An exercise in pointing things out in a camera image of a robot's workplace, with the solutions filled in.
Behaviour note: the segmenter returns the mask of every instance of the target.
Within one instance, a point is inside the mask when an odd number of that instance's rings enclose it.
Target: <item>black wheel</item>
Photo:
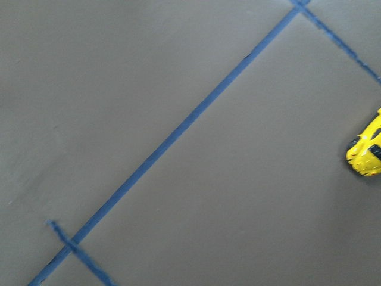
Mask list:
[[[355,139],[353,139],[347,146],[346,146],[346,150],[348,151],[349,149],[353,148],[354,145],[357,144],[357,142],[360,140],[360,137],[356,137]]]

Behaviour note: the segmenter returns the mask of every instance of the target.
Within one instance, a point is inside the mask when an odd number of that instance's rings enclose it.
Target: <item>yellow toy car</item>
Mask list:
[[[361,176],[381,173],[381,109],[369,125],[352,140],[346,150],[346,160]]]

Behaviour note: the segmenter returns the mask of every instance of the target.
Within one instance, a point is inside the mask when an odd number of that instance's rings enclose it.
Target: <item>blue tape line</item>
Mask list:
[[[370,74],[379,84],[381,84],[381,77],[372,70],[368,64],[363,62],[356,52],[351,49],[337,34],[335,34],[330,28],[327,27],[322,21],[320,21],[308,8],[297,0],[290,0],[297,9],[300,10],[308,19],[310,19],[319,29],[324,30],[326,35],[335,43],[339,48],[344,50],[358,65]]]
[[[124,184],[101,206],[101,208],[79,229],[73,237],[75,243],[82,239],[94,226],[115,206],[126,192],[147,172],[149,168],[167,151],[167,149],[184,133],[186,129],[209,107],[209,105],[242,73],[242,71],[267,47],[267,45],[291,22],[299,13],[293,8],[287,15],[267,34],[265,38],[247,55],[213,91],[181,122],[181,124],[160,144],[160,146],[132,173]],[[64,247],[29,283],[29,286],[38,286],[54,269],[68,256],[70,248]]]
[[[71,240],[60,226],[49,220],[46,222],[51,229],[57,234],[58,238],[99,278],[106,286],[117,286],[114,281],[104,272],[78,244]]]

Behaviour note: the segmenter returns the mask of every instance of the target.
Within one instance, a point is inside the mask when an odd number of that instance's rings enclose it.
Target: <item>floor surface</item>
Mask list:
[[[287,0],[1,1],[0,277],[27,285]],[[381,73],[381,3],[309,9]],[[381,284],[381,86],[298,15],[80,244],[118,285]],[[102,285],[72,254],[42,285]]]

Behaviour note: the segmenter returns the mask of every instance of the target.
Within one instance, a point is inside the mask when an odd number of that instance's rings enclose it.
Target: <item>toy car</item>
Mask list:
[[[346,149],[346,160],[361,176],[381,173],[381,109],[372,118],[362,134],[352,140]]]

